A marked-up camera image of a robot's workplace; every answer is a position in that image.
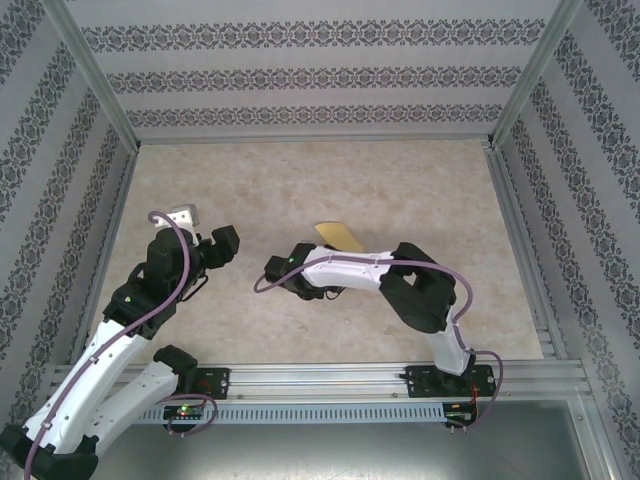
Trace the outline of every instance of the yellow card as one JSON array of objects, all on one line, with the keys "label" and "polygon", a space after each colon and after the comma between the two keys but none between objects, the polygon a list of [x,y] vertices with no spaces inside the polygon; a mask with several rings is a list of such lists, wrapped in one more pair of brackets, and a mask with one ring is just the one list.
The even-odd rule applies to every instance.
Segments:
[{"label": "yellow card", "polygon": [[325,222],[316,225],[316,230],[324,241],[343,252],[364,253],[364,248],[351,234],[344,223]]}]

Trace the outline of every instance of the beige floor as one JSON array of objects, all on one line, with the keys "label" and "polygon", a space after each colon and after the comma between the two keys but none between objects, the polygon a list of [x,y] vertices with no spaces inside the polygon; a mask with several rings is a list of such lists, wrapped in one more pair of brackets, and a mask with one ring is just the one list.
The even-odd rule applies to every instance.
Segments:
[{"label": "beige floor", "polygon": [[[286,256],[302,240],[319,243],[313,226],[331,220],[368,251],[408,241],[465,275],[476,294],[461,320],[468,344],[507,359],[542,357],[477,141],[144,146],[99,312],[145,258],[155,235],[147,213],[185,203],[197,205],[202,234],[233,223],[240,252],[179,305],[138,363],[168,343],[201,363],[431,360],[422,334],[378,294],[304,302],[283,289],[252,292],[271,255]],[[464,292],[458,296],[459,307]]]}]

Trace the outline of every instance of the wall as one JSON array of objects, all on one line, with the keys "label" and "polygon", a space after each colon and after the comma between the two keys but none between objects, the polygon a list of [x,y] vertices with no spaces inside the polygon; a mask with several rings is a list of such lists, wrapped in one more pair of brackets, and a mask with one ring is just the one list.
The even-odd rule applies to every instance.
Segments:
[{"label": "wall", "polygon": [[[0,5],[0,425],[39,407],[87,304],[128,152],[34,0]],[[7,458],[0,458],[6,478]]]},{"label": "wall", "polygon": [[558,0],[68,6],[142,139],[491,132]]},{"label": "wall", "polygon": [[579,9],[503,145],[564,341],[640,478],[640,2]]}]

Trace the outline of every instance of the gray panel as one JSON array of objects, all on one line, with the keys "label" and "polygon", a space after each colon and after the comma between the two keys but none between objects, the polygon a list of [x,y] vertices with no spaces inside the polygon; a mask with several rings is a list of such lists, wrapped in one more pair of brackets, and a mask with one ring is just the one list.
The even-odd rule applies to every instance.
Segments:
[{"label": "gray panel", "polygon": [[[176,122],[169,118],[158,122],[152,118],[167,111],[171,117],[189,116],[191,110],[203,107],[236,112],[275,106],[304,111],[319,106],[339,109],[442,105],[455,110],[483,105],[499,112],[519,75],[508,82],[492,79],[487,84],[478,80],[471,67],[519,71],[540,39],[556,1],[544,0],[535,6],[511,0],[411,0],[400,4],[279,0],[236,2],[220,8],[219,2],[203,0],[188,0],[180,5],[164,0],[153,4],[148,0],[142,4],[75,1],[68,5],[103,71],[120,74],[120,83],[137,75],[146,75],[147,79],[154,75],[171,76],[175,82],[142,91],[116,84],[131,123],[139,136],[147,140],[167,136],[293,134],[291,122],[278,121],[274,116],[262,119],[247,115],[240,121],[225,122],[191,119]],[[283,78],[264,87],[261,83],[248,83],[233,89],[220,89],[200,80],[188,80],[189,86],[184,87],[183,80],[175,78],[203,77],[214,70],[222,71],[223,75],[233,73],[226,72],[227,69],[242,69],[247,75],[255,75],[259,70],[273,72],[278,68],[294,72],[328,68],[339,72],[364,67],[372,70],[453,67],[469,73],[464,81],[427,76],[426,81],[416,81],[414,85],[403,85],[401,81],[381,84],[360,75],[346,75],[338,82],[333,81],[330,87],[299,78]],[[404,76],[397,72],[393,75]],[[383,120],[383,128],[372,117],[362,121],[350,118],[347,123],[362,124],[349,134],[416,130],[423,134],[482,134],[493,128],[496,118],[490,116],[480,122],[449,118],[443,123],[443,119],[425,121],[420,116],[405,115],[399,119],[388,116]],[[333,134],[318,118],[297,123],[307,124],[304,135]],[[408,124],[408,128],[399,124]],[[223,134],[220,127],[226,130]]]},{"label": "gray panel", "polygon": [[585,1],[503,142],[564,338],[640,478],[640,15]]},{"label": "gray panel", "polygon": [[[4,425],[33,412],[50,366],[68,358],[128,155],[40,3],[1,9]],[[8,465],[0,454],[0,478]]]},{"label": "gray panel", "polygon": [[104,73],[91,52],[91,48],[84,39],[80,28],[71,16],[63,0],[42,0],[45,13],[55,25],[76,62],[87,83],[100,101],[102,108],[115,126],[118,135],[127,144],[129,151],[137,148],[139,142],[133,127],[129,123],[124,109],[109,85]]},{"label": "gray panel", "polygon": [[170,438],[127,430],[92,480],[589,478],[566,407],[499,404],[476,433],[441,425],[225,426]]}]

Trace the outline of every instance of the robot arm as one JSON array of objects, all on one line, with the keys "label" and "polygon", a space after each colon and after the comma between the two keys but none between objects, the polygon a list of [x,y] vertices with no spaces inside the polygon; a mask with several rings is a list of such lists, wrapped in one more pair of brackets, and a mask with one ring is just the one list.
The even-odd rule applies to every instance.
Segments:
[{"label": "robot arm", "polygon": [[[393,260],[435,263],[411,243],[401,243],[395,251],[381,253],[337,252],[299,243],[288,258],[271,257],[265,266],[265,278],[270,283],[277,282],[294,269],[328,256],[340,258],[311,265],[280,286],[304,300],[325,298],[327,292],[339,294],[344,288],[380,292],[404,323],[427,334],[440,371],[455,376],[465,374],[473,358],[459,345],[450,318],[456,301],[454,278],[427,268],[389,264]],[[411,275],[415,275],[413,284],[407,281]]]},{"label": "robot arm", "polygon": [[[128,363],[176,313],[177,303],[190,298],[187,293],[200,279],[204,281],[191,295],[204,285],[207,270],[224,266],[238,252],[240,241],[233,226],[214,230],[214,244],[211,239],[194,236],[197,217],[191,206],[174,209],[170,218],[185,237],[190,260],[187,282],[176,299],[148,322],[120,337],[99,359],[95,357],[106,341],[163,303],[180,283],[184,263],[182,247],[175,232],[164,228],[166,222],[159,223],[161,230],[147,248],[146,262],[137,265],[127,282],[113,293],[103,312],[104,321],[56,393],[23,427],[9,425],[0,433],[0,447],[24,468],[38,432],[41,427],[46,428],[32,465],[33,475],[39,480],[88,479],[96,468],[98,456],[140,414],[176,391],[190,391],[197,361],[168,346],[154,356],[154,362],[136,380],[103,403]],[[93,363],[91,369],[73,385],[51,424],[44,424],[54,402],[87,361]]]}]

